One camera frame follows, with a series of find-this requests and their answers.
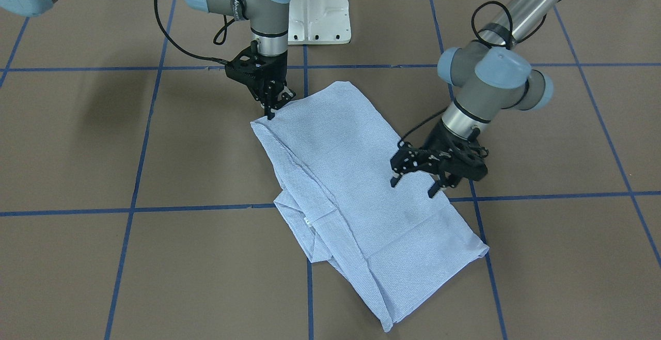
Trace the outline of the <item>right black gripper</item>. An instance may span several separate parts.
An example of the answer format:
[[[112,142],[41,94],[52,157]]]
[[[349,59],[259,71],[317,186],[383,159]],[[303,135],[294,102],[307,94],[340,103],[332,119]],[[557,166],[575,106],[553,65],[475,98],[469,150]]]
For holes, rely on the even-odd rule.
[[[255,101],[264,104],[264,115],[271,120],[275,116],[274,109],[282,109],[297,97],[287,85],[287,66],[288,51],[266,56],[251,45],[225,65],[225,74],[245,85]]]

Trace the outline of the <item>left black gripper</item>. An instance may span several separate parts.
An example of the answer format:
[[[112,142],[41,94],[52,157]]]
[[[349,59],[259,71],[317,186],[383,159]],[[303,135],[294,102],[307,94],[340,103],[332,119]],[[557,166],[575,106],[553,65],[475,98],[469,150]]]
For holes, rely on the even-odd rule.
[[[477,142],[479,133],[481,131],[475,128],[466,140],[454,135],[439,122],[420,147],[415,147],[402,137],[390,159],[393,172],[390,187],[396,187],[408,173],[423,172],[433,179],[428,197],[434,198],[439,192],[455,189],[464,178],[482,180],[488,174],[485,158],[489,150]]]

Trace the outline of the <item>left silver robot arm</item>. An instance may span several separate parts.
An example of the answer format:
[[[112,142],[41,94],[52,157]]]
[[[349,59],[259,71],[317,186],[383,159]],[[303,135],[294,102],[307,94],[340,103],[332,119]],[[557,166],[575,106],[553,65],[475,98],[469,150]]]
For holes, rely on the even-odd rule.
[[[472,24],[474,38],[462,48],[445,50],[437,63],[439,78],[459,89],[447,107],[435,114],[439,121],[420,147],[402,137],[390,159],[396,187],[409,173],[425,172],[432,179],[428,196],[454,189],[464,178],[482,180],[488,174],[489,150],[478,137],[502,110],[538,110],[554,93],[549,76],[533,69],[517,45],[535,34],[562,0],[510,0],[481,28]]]

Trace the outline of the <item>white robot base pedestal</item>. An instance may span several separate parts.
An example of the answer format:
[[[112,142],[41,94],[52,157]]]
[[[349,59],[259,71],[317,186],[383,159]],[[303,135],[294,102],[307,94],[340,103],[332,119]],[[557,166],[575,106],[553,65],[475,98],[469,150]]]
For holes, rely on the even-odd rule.
[[[289,45],[350,43],[349,0],[291,0]]]

